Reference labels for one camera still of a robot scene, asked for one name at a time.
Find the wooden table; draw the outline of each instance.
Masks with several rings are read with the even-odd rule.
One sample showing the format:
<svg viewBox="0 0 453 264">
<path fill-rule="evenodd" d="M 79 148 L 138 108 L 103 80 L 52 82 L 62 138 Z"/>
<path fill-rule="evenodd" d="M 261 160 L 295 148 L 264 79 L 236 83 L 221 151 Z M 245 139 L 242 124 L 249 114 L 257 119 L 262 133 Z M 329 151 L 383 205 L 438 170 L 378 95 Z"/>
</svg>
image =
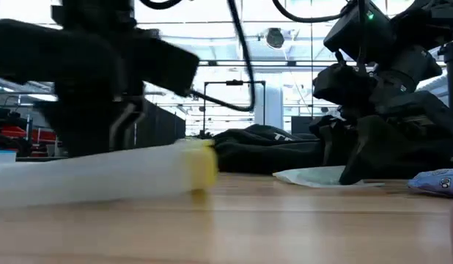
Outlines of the wooden table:
<svg viewBox="0 0 453 264">
<path fill-rule="evenodd" d="M 223 176 L 207 193 L 0 210 L 0 263 L 451 262 L 451 200 Z"/>
</svg>

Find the yellow cap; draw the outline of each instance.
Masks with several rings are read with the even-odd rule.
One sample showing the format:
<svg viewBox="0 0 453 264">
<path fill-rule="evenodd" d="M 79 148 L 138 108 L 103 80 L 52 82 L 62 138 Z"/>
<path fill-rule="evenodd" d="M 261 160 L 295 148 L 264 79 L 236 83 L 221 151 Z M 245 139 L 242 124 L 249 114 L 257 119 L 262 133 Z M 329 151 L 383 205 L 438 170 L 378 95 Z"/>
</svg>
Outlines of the yellow cap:
<svg viewBox="0 0 453 264">
<path fill-rule="evenodd" d="M 192 190 L 211 187 L 215 184 L 218 174 L 217 156 L 212 149 L 211 140 L 195 140 L 186 142 L 183 150 L 186 169 L 191 174 Z"/>
</svg>

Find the black bag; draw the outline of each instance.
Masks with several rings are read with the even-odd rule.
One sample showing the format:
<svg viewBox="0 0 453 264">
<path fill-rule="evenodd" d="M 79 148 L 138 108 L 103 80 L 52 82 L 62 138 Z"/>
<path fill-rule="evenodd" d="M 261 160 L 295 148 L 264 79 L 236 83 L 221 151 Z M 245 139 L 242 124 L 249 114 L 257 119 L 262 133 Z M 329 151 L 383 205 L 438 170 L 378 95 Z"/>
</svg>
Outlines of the black bag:
<svg viewBox="0 0 453 264">
<path fill-rule="evenodd" d="M 222 172 L 272 174 L 321 166 L 323 146 L 310 134 L 293 136 L 269 125 L 229 129 L 213 137 Z"/>
</svg>

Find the cable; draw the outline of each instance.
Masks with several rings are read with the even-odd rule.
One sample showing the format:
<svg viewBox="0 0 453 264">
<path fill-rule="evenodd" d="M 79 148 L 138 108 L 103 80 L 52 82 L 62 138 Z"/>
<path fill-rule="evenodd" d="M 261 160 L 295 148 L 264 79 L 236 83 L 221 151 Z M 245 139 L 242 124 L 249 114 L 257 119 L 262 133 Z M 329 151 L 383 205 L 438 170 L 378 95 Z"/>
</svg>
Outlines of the cable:
<svg viewBox="0 0 453 264">
<path fill-rule="evenodd" d="M 15 108 L 15 110 L 13 110 L 14 112 L 18 111 L 18 109 L 20 108 L 21 104 L 17 103 L 17 106 Z"/>
<path fill-rule="evenodd" d="M 366 0 L 357 0 L 358 2 L 358 20 L 360 22 L 360 30 L 361 30 L 361 39 L 360 39 L 360 47 L 358 50 L 358 57 L 357 57 L 357 67 L 358 71 L 364 73 L 367 71 L 365 68 L 365 59 L 367 57 L 367 34 L 366 34 L 366 16 L 367 16 L 367 3 Z"/>
<path fill-rule="evenodd" d="M 4 106 L 7 105 L 8 99 L 10 99 L 10 98 L 18 98 L 18 96 L 14 96 L 14 95 L 7 96 L 7 98 L 5 98 Z"/>
<path fill-rule="evenodd" d="M 309 34 L 311 39 L 313 40 L 313 24 L 309 27 Z M 313 52 L 313 42 L 311 45 L 311 54 L 312 54 L 312 119 L 314 117 L 314 85 L 313 85 L 313 80 L 314 80 L 314 52 Z"/>
<path fill-rule="evenodd" d="M 152 0 L 140 0 L 142 4 L 154 10 L 167 10 L 179 4 L 182 0 L 166 0 L 161 3 L 153 2 Z"/>
<path fill-rule="evenodd" d="M 246 43 L 243 28 L 241 27 L 240 16 L 236 8 L 235 0 L 228 0 L 228 5 L 229 11 L 232 13 L 233 24 L 235 25 L 235 29 L 238 34 L 238 38 L 240 39 L 241 46 L 243 47 L 243 58 L 246 61 L 246 71 L 248 72 L 249 81 L 251 82 L 249 85 L 251 93 L 251 103 L 247 107 L 235 106 L 232 105 L 231 103 L 223 102 L 222 100 L 219 100 L 217 98 L 212 98 L 208 95 L 204 95 L 201 92 L 197 92 L 196 90 L 192 90 L 191 94 L 198 96 L 204 100 L 208 100 L 212 103 L 217 103 L 220 106 L 225 106 L 229 109 L 233 109 L 236 111 L 253 111 L 254 106 L 256 104 L 256 88 L 254 83 L 253 67 L 251 65 L 251 57 L 249 56 L 248 44 Z"/>
<path fill-rule="evenodd" d="M 279 0 L 272 0 L 273 5 L 276 6 L 277 10 L 286 18 L 290 19 L 291 21 L 299 22 L 299 23 L 321 23 L 321 22 L 327 22 L 327 21 L 332 21 L 339 19 L 346 15 L 351 8 L 349 8 L 351 5 L 354 5 L 353 1 L 349 1 L 344 8 L 342 8 L 341 12 L 337 15 L 329 15 L 325 17 L 320 17 L 320 18 L 300 18 L 296 15 L 292 15 L 290 12 L 288 12 L 279 2 Z"/>
<path fill-rule="evenodd" d="M 287 53 L 285 52 L 285 50 L 282 50 L 282 51 L 284 52 L 285 61 L 288 61 Z M 300 95 L 301 100 L 303 101 L 303 105 L 306 105 L 305 97 L 301 94 L 300 87 L 298 87 L 297 81 L 295 80 L 295 76 L 292 73 L 292 69 L 290 68 L 290 66 L 288 66 L 288 64 L 287 64 L 287 69 L 288 69 L 288 72 L 290 73 L 290 75 L 292 76 L 293 83 L 295 84 L 295 88 L 297 89 L 297 92 Z"/>
</svg>

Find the white paper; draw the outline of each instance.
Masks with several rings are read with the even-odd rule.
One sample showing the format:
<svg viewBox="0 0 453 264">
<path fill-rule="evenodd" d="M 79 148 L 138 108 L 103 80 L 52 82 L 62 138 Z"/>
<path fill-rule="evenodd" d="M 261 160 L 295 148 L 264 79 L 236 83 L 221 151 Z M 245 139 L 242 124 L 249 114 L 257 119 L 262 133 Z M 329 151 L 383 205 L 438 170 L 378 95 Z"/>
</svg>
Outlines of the white paper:
<svg viewBox="0 0 453 264">
<path fill-rule="evenodd" d="M 305 169 L 289 169 L 283 172 L 276 172 L 273 175 L 286 183 L 294 183 L 312 188 L 356 188 L 383 186 L 384 183 L 365 183 L 363 180 L 343 186 L 339 178 L 345 166 L 323 166 Z"/>
</svg>

